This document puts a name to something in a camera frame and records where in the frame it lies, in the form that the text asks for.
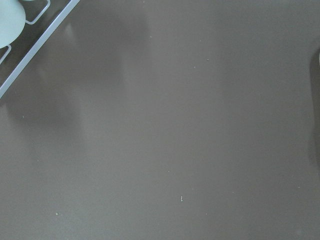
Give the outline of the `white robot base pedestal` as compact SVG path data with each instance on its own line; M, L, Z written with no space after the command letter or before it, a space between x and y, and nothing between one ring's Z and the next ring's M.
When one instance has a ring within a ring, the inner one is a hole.
M19 0L25 25L16 40L0 48L0 96L79 3L78 0Z

